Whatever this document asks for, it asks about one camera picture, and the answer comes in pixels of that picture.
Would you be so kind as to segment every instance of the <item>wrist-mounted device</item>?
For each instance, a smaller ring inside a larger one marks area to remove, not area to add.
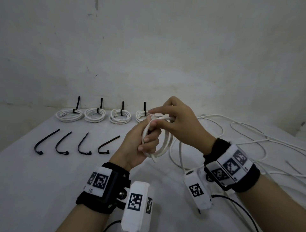
[[[204,158],[206,179],[215,181],[224,191],[245,192],[259,179],[259,169],[245,152],[222,139],[215,141],[211,153]]]
[[[116,207],[125,208],[131,186],[129,172],[113,163],[105,163],[91,175],[76,204],[99,213],[111,214]]]

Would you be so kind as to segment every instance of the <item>hand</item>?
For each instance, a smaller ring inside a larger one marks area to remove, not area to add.
[[[179,141],[195,147],[204,155],[211,153],[216,138],[204,129],[192,109],[177,97],[172,96],[163,106],[151,109],[148,113],[169,114],[170,117],[175,117],[174,122],[155,119],[151,121],[150,127],[169,131]]]
[[[147,116],[145,120],[134,126],[125,136],[121,146],[111,157],[111,163],[114,163],[127,171],[141,164],[146,156],[143,152],[154,153],[156,146],[159,144],[158,136],[161,134],[161,129],[150,127],[148,134],[145,138],[144,144],[142,142],[142,132],[151,121],[151,117]]]

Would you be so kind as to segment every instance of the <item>white table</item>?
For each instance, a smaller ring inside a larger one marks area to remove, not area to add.
[[[242,139],[240,134],[230,128],[228,120],[217,117],[214,119],[224,127],[224,139],[232,141]],[[108,117],[99,123],[90,123],[84,119],[65,123],[51,117],[3,150],[0,153],[0,231],[55,231],[75,206],[75,200],[92,170],[109,160],[126,133],[136,123],[134,115],[132,120],[124,125],[112,124]],[[219,127],[212,122],[201,120],[201,123],[214,135],[220,132]],[[249,123],[267,134],[306,147],[304,142],[274,126]],[[42,150],[44,154],[40,156],[35,153],[35,144],[59,128],[61,129],[59,132],[38,147],[38,150]],[[70,131],[72,134],[58,147],[60,151],[68,150],[70,154],[67,156],[58,154],[55,151],[56,143]],[[241,131],[252,135],[254,139],[260,138],[245,129]],[[80,149],[83,152],[92,151],[91,156],[82,155],[77,151],[79,142],[87,132],[89,135]],[[121,135],[121,138],[101,149],[101,151],[110,150],[109,155],[98,153],[99,145],[118,135]],[[263,143],[263,145],[269,152],[266,163],[290,172],[294,171],[284,162],[286,159],[303,162],[306,166],[306,158],[289,148],[274,143]],[[263,154],[256,144],[241,147],[253,158],[259,158]],[[173,151],[174,154],[178,154],[178,143],[175,144]],[[183,159],[187,167],[196,167],[203,162],[200,152],[187,145],[183,145]],[[154,164],[151,159],[146,159],[142,165],[131,171],[130,176],[132,182],[145,181],[155,188],[151,232],[248,231],[234,213],[232,206],[224,199],[214,198],[212,209],[203,211],[200,215],[183,184],[181,169],[170,161],[167,154],[157,160],[158,163]],[[290,177],[275,175],[275,180],[306,192],[304,187]],[[288,190],[288,193],[306,205],[304,195],[294,190]],[[121,219],[121,216],[122,210],[116,209],[108,223]],[[120,231],[119,226],[114,225],[109,231]]]

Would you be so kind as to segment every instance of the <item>left hand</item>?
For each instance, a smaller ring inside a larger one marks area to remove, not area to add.
[[[146,156],[143,152],[154,153],[156,146],[159,144],[158,136],[161,134],[161,129],[150,127],[145,138],[144,144],[142,142],[142,132],[151,121],[151,116],[147,116],[145,120],[134,126],[125,136],[121,146],[111,157],[111,163],[114,163],[127,171],[141,164]]]

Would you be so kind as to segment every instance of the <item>right hand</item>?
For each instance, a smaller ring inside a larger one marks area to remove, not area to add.
[[[179,141],[195,147],[204,155],[211,152],[216,138],[204,129],[192,109],[177,97],[172,96],[163,106],[151,109],[148,113],[169,114],[170,117],[175,117],[174,122],[168,122],[162,119],[152,120],[150,127],[169,131]]]

